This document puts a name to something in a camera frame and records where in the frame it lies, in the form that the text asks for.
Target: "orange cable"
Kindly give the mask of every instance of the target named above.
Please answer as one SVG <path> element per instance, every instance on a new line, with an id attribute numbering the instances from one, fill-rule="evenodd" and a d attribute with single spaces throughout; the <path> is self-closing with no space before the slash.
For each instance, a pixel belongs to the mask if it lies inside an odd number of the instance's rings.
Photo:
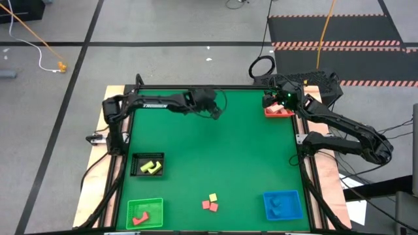
<path id="1" fill-rule="evenodd" d="M 42 40 L 32 29 L 29 28 L 19 17 L 17 17 L 15 14 L 13 14 L 7 7 L 5 7 L 3 4 L 0 3 L 0 7 L 3 8 L 7 13 L 9 13 L 11 16 L 13 16 L 15 19 L 17 19 L 29 32 L 32 33 L 33 36 L 35 36 L 38 40 L 40 40 L 55 56 L 60 58 L 64 64 L 67 64 L 65 62 L 65 59 L 60 56 L 57 52 L 55 52 L 44 40 Z"/>
<path id="2" fill-rule="evenodd" d="M 332 15 L 332 10 L 334 10 L 334 4 L 335 4 L 335 0 L 332 0 L 331 9 L 329 9 L 329 13 L 328 13 L 328 16 L 327 16 L 327 20 L 326 20 L 325 25 L 324 25 L 324 30 L 322 30 L 321 40 L 319 40 L 318 55 L 316 57 L 316 69 L 319 68 L 319 57 L 321 56 L 322 41 L 323 41 L 324 36 L 325 36 L 325 31 L 327 30 L 329 18 Z"/>

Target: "small cube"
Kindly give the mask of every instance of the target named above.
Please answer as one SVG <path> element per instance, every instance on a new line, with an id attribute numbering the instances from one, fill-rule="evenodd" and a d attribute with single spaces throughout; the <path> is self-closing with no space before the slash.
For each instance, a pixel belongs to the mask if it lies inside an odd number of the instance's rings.
<path id="1" fill-rule="evenodd" d="M 282 110 L 284 107 L 283 105 L 279 105 L 279 104 L 274 104 L 272 106 L 269 106 L 267 108 L 267 112 L 269 114 L 277 114 L 280 110 Z"/>
<path id="2" fill-rule="evenodd" d="M 161 167 L 163 167 L 163 165 L 161 165 L 161 163 L 159 161 L 157 161 L 157 163 L 155 164 L 155 167 L 148 169 L 148 172 L 150 174 L 155 174 L 159 171 L 159 169 L 161 169 Z"/>
<path id="3" fill-rule="evenodd" d="M 216 193 L 212 193 L 211 195 L 209 195 L 209 200 L 210 202 L 215 202 L 217 200 Z"/>
<path id="4" fill-rule="evenodd" d="M 145 173 L 149 168 L 153 168 L 153 167 L 154 167 L 154 163 L 152 161 L 149 161 L 143 166 L 141 166 L 141 171 Z"/>
<path id="5" fill-rule="evenodd" d="M 211 203 L 209 210 L 213 211 L 213 212 L 217 212 L 217 204 L 216 203 Z"/>
<path id="6" fill-rule="evenodd" d="M 208 200 L 205 200 L 205 201 L 203 201 L 202 202 L 202 207 L 203 207 L 203 209 L 209 209 L 210 208 L 210 201 L 208 201 Z"/>

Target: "white cable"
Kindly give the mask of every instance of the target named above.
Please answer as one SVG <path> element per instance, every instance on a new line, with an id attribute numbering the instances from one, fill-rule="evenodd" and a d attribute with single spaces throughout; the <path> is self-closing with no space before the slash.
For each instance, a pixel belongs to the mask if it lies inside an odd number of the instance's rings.
<path id="1" fill-rule="evenodd" d="M 8 1 L 8 7 L 10 9 L 10 12 L 13 13 L 12 3 L 10 2 L 10 0 L 7 0 L 7 1 Z M 10 15 L 10 27 L 8 28 L 8 34 L 12 38 L 14 38 L 14 40 L 18 40 L 20 42 L 24 42 L 24 43 L 29 44 L 29 45 L 35 47 L 36 49 L 38 49 L 38 51 L 39 51 L 39 67 L 41 69 L 43 69 L 45 71 L 48 71 L 48 72 L 59 72 L 59 70 L 56 70 L 56 69 L 45 69 L 44 67 L 42 67 L 42 65 L 40 65 L 40 62 L 42 61 L 42 51 L 40 50 L 40 48 L 38 46 L 35 46 L 34 44 L 31 44 L 30 42 L 27 42 L 25 40 L 17 39 L 16 37 L 14 37 L 12 35 L 13 21 L 14 21 L 13 15 Z"/>

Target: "green table surface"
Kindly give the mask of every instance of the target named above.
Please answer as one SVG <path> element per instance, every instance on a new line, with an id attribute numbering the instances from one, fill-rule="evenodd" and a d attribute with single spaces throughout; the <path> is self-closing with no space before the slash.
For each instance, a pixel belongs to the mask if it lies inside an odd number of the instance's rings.
<path id="1" fill-rule="evenodd" d="M 163 198 L 164 225 L 152 230 L 309 231 L 300 170 L 289 165 L 297 152 L 291 119 L 265 118 L 261 90 L 225 92 L 227 110 L 216 121 L 163 109 L 136 111 L 118 230 L 126 229 L 128 201 Z M 220 92 L 216 101 L 223 108 Z M 132 154 L 153 152 L 165 153 L 163 176 L 130 176 Z M 267 220 L 263 193 L 279 190 L 298 191 L 303 219 Z M 202 209 L 210 193 L 217 194 L 215 213 Z"/>

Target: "hazard tape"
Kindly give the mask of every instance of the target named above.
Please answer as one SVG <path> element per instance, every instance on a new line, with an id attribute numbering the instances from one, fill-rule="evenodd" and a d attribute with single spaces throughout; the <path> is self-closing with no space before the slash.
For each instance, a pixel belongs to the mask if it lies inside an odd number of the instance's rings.
<path id="1" fill-rule="evenodd" d="M 318 47 L 314 46 L 278 46 L 275 47 L 275 51 L 280 50 L 300 50 L 300 51 L 318 51 Z M 362 48 L 354 48 L 354 47 L 322 47 L 322 51 L 333 51 L 333 52 L 405 52 L 405 53 L 412 53 L 417 52 L 417 49 L 401 49 L 399 47 L 396 48 L 382 48 L 382 47 L 362 47 Z"/>
<path id="2" fill-rule="evenodd" d="M 370 87 L 418 87 L 418 81 L 376 81 L 376 80 L 342 80 L 341 86 L 370 86 Z"/>
<path id="3" fill-rule="evenodd" d="M 327 17 L 326 14 L 318 15 L 271 15 L 269 18 L 302 18 L 302 17 Z M 331 17 L 359 17 L 359 16 L 386 16 L 384 14 L 335 14 Z"/>
<path id="4" fill-rule="evenodd" d="M 272 42 L 273 46 L 319 46 L 319 41 Z M 400 46 L 398 40 L 345 40 L 323 41 L 322 46 Z"/>

